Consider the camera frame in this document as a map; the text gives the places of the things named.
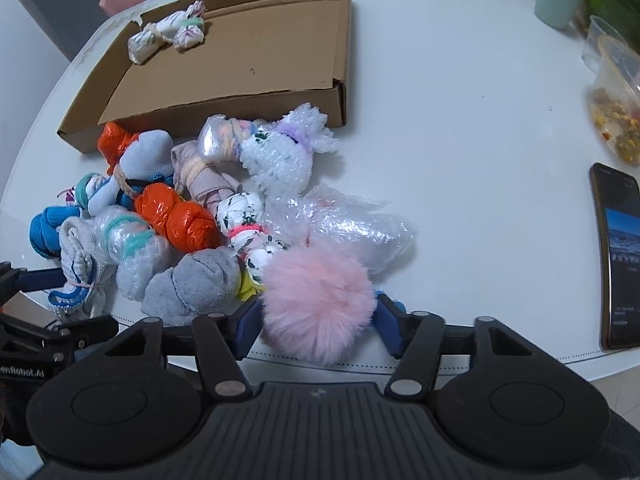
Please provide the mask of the grey knit sock blue trim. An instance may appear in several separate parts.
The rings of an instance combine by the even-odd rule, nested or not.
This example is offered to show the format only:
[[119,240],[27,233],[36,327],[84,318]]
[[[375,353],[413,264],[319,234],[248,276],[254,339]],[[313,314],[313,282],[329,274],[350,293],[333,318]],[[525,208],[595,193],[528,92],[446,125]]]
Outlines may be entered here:
[[67,218],[58,235],[65,284],[48,293],[50,311],[60,323],[97,318],[104,313],[116,266],[101,248],[92,220]]

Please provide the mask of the white green-striped sock roll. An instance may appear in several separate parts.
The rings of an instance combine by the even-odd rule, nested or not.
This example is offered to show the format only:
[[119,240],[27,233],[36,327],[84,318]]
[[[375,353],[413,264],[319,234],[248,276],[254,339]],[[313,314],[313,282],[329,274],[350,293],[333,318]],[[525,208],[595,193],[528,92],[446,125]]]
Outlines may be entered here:
[[142,65],[164,44],[172,44],[176,33],[188,18],[186,11],[177,11],[157,23],[146,24],[127,41],[130,61]]

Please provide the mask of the black-spotted white bundle pink band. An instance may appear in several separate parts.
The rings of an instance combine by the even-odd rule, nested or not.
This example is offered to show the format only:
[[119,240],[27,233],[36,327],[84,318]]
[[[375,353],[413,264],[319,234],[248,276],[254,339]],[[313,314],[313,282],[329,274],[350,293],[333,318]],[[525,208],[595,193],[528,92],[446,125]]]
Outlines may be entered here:
[[216,221],[221,234],[247,268],[256,285],[264,284],[264,271],[272,257],[288,246],[265,227],[265,203],[255,192],[235,193],[217,207]]

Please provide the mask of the black smartphone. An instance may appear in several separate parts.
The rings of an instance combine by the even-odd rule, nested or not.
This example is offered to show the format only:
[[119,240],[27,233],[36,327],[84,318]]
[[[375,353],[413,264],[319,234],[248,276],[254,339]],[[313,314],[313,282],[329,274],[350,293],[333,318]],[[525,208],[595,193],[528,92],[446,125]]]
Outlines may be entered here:
[[630,174],[596,162],[589,170],[602,273],[601,346],[639,345],[639,185]]

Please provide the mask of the pink fluffy pompom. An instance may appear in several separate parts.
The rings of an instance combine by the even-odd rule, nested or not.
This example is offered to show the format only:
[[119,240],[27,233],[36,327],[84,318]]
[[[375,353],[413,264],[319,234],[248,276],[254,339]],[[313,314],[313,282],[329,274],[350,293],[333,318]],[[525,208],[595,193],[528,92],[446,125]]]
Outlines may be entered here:
[[309,364],[339,361],[370,325],[376,308],[366,268],[326,247],[278,252],[265,267],[264,285],[266,344]]

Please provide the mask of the dark blue sock roll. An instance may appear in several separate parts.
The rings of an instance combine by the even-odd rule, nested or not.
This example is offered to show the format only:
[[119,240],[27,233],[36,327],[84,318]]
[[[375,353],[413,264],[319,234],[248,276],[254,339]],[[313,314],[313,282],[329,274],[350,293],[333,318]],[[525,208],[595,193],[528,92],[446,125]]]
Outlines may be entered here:
[[79,217],[81,209],[76,206],[50,206],[36,214],[29,225],[28,238],[32,249],[46,259],[61,255],[58,229],[70,217]]

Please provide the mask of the mauve cloth roll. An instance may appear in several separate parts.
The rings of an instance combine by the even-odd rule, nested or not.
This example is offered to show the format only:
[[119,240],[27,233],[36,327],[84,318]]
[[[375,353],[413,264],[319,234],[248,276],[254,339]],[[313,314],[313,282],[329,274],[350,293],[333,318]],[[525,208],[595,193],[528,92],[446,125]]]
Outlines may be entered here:
[[200,204],[213,216],[223,200],[242,190],[241,183],[231,174],[219,171],[202,159],[195,140],[174,146],[170,156],[175,191]]

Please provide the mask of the clear bubble wrap bag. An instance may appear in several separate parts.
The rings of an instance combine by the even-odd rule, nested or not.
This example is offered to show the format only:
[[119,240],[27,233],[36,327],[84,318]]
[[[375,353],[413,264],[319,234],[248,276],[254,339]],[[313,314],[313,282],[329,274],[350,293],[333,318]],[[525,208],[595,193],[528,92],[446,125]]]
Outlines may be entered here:
[[336,249],[372,275],[381,274],[413,245],[418,230],[384,205],[319,184],[304,196],[269,195],[265,222],[288,246]]

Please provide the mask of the white patterned bundle green band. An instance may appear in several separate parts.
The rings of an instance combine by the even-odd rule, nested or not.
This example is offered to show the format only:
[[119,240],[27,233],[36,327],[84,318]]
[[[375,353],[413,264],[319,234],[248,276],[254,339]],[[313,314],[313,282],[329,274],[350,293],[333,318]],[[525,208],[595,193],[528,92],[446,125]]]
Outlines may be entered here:
[[204,41],[205,11],[204,2],[196,0],[186,10],[180,12],[177,20],[177,30],[172,40],[172,44],[177,51],[189,50]]

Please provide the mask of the bubble wrap bundle teal band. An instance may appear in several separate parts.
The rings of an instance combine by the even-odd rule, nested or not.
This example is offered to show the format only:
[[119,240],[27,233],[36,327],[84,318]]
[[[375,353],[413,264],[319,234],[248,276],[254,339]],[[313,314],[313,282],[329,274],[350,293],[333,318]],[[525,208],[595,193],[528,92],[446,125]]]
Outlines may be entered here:
[[119,291],[129,300],[142,301],[152,278],[171,265],[174,251],[168,240],[122,206],[108,206],[94,221],[100,247],[108,262],[117,266]]

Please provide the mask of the bubble wrap bundle purple band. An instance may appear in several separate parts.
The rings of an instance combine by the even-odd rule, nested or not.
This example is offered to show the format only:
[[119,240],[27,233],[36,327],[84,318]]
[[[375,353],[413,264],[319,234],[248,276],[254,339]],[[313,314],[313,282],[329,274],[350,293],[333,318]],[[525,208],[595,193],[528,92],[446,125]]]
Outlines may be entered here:
[[304,103],[259,126],[241,143],[240,162],[263,193],[299,195],[309,185],[314,154],[335,153],[338,144],[328,116]]

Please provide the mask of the silver shiny wrapped bundle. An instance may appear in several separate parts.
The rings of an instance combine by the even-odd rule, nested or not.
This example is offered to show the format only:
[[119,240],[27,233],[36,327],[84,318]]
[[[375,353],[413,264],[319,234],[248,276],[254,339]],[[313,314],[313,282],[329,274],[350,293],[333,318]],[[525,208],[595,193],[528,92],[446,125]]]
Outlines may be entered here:
[[242,143],[266,123],[265,119],[209,116],[198,135],[198,154],[206,162],[238,162]]

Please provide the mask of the white teal-banded small bundle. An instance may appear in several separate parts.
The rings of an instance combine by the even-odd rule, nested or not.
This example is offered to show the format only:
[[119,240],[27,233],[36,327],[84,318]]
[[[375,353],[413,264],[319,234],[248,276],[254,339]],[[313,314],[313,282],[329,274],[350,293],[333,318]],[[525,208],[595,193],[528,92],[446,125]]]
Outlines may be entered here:
[[58,197],[64,198],[66,206],[78,207],[82,210],[88,210],[90,198],[99,191],[100,188],[108,181],[108,177],[96,172],[85,174],[76,185],[66,188],[58,194]]

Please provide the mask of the orange plastic bundle near box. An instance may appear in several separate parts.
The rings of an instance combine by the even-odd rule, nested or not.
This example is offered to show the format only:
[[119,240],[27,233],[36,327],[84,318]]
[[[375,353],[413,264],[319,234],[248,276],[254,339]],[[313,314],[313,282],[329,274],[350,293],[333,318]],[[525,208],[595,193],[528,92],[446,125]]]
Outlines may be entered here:
[[139,136],[140,133],[131,133],[117,125],[116,122],[107,122],[104,125],[96,146],[107,163],[106,174],[108,176],[113,174],[119,159],[122,158],[128,146],[138,140]]

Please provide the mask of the grey sock roll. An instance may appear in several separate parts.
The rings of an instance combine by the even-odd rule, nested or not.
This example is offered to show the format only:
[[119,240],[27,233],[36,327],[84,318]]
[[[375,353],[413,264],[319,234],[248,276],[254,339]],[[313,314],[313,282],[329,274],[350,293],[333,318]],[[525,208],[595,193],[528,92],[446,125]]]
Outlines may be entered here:
[[141,311],[165,326],[186,326],[202,314],[229,313],[238,303],[240,284],[239,261],[230,248],[191,252],[152,277]]

